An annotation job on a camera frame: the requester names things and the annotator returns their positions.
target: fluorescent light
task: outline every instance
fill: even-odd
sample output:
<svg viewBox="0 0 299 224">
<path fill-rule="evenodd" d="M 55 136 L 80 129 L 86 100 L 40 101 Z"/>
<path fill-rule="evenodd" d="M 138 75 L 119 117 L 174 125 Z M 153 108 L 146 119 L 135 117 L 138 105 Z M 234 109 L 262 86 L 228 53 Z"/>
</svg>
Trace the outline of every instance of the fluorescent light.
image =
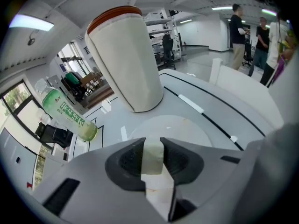
<svg viewBox="0 0 299 224">
<path fill-rule="evenodd" d="M 189 19 L 189 20 L 186 20 L 186 21 L 181 21 L 180 23 L 185 23 L 185 22 L 188 22 L 188 21 L 192 21 L 192 19 Z"/>
<path fill-rule="evenodd" d="M 273 12 L 273 11 L 270 11 L 270 10 L 267 10 L 267 9 L 262 9 L 262 12 L 266 13 L 266 14 L 269 14 L 269 15 L 272 15 L 272 16 L 276 16 L 276 12 Z"/>
<path fill-rule="evenodd" d="M 9 24 L 10 28 L 32 28 L 49 31 L 54 26 L 53 23 L 27 15 L 17 14 Z"/>
<path fill-rule="evenodd" d="M 227 9 L 233 9 L 233 7 L 213 7 L 212 10 L 227 10 Z"/>
<path fill-rule="evenodd" d="M 230 21 L 230 19 L 228 19 L 228 21 Z M 242 20 L 243 23 L 245 23 L 246 21 Z"/>
</svg>

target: ceiling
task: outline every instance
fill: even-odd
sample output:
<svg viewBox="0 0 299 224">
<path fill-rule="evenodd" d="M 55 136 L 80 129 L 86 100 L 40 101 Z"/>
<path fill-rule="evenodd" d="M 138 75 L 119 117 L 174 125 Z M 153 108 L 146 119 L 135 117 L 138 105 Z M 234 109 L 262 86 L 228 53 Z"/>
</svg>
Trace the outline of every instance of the ceiling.
<svg viewBox="0 0 299 224">
<path fill-rule="evenodd" d="M 215 6 L 231 6 L 238 3 L 244 7 L 244 17 L 249 24 L 258 24 L 262 8 L 275 10 L 255 0 L 29 0 L 19 11 L 39 18 L 45 18 L 55 26 L 49 31 L 38 31 L 32 37 L 36 39 L 31 46 L 27 45 L 31 29 L 10 28 L 2 44 L 0 71 L 30 62 L 38 58 L 49 61 L 66 43 L 78 35 L 84 35 L 88 24 L 100 13 L 117 6 L 135 5 L 144 14 L 161 7 L 186 11 L 194 15 L 208 15 Z M 232 11 L 220 11 L 223 18 L 228 19 Z M 263 14 L 269 22 L 275 17 Z"/>
</svg>

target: man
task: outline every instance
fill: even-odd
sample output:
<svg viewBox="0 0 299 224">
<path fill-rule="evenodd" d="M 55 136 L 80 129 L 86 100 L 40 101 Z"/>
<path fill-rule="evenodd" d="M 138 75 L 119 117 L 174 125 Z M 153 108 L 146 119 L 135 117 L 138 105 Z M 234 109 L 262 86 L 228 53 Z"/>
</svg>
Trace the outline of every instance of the man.
<svg viewBox="0 0 299 224">
<path fill-rule="evenodd" d="M 263 72 L 260 83 L 267 85 L 272 77 L 272 74 L 280 60 L 279 53 L 282 53 L 282 46 L 280 45 L 287 36 L 288 24 L 286 23 L 286 17 L 281 12 L 277 13 L 277 22 L 271 22 L 269 31 L 269 40 L 271 42 L 269 48 L 269 56 L 266 62 L 266 66 Z"/>
<path fill-rule="evenodd" d="M 256 28 L 257 43 L 256 51 L 254 53 L 252 66 L 249 70 L 248 75 L 252 76 L 254 66 L 260 65 L 261 69 L 265 69 L 268 49 L 269 49 L 269 30 L 266 28 L 267 20 L 264 17 L 260 18 L 261 26 Z"/>
<path fill-rule="evenodd" d="M 239 70 L 245 51 L 245 34 L 249 34 L 248 29 L 243 29 L 241 16 L 243 15 L 243 9 L 240 5 L 233 5 L 234 15 L 230 19 L 230 37 L 232 39 L 234 48 L 234 61 L 232 68 Z"/>
</svg>

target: orange lid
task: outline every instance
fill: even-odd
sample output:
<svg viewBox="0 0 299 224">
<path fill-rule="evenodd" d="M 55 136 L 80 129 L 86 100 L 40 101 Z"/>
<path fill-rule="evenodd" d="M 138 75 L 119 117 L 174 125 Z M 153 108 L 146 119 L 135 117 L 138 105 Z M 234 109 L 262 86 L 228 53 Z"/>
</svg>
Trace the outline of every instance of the orange lid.
<svg viewBox="0 0 299 224">
<path fill-rule="evenodd" d="M 101 15 L 95 18 L 92 21 L 92 23 L 89 24 L 87 28 L 87 34 L 90 34 L 98 25 L 104 23 L 105 21 L 127 13 L 135 13 L 135 14 L 142 15 L 141 10 L 134 6 L 120 6 L 120 7 L 111 8 L 103 12 Z"/>
</svg>

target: office chair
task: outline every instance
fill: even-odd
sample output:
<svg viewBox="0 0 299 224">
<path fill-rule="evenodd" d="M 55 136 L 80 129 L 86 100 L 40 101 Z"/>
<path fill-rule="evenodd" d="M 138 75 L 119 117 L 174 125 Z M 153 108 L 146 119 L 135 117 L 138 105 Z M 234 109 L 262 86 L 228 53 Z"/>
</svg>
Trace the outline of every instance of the office chair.
<svg viewBox="0 0 299 224">
<path fill-rule="evenodd" d="M 162 40 L 163 40 L 162 44 L 164 50 L 164 56 L 163 56 L 164 65 L 166 66 L 166 68 L 173 67 L 173 69 L 175 70 L 176 69 L 175 64 L 171 64 L 171 61 L 174 60 L 174 54 L 172 51 L 173 39 L 171 39 L 170 35 L 164 35 Z"/>
<path fill-rule="evenodd" d="M 55 128 L 51 125 L 44 125 L 39 123 L 35 132 L 39 136 L 39 140 L 45 143 L 56 143 L 62 148 L 71 145 L 73 133 L 69 130 Z"/>
<path fill-rule="evenodd" d="M 251 57 L 251 44 L 249 41 L 245 42 L 245 52 L 243 58 L 245 62 L 242 62 L 242 65 L 248 65 L 250 67 L 250 63 L 253 61 L 253 58 Z"/>
</svg>

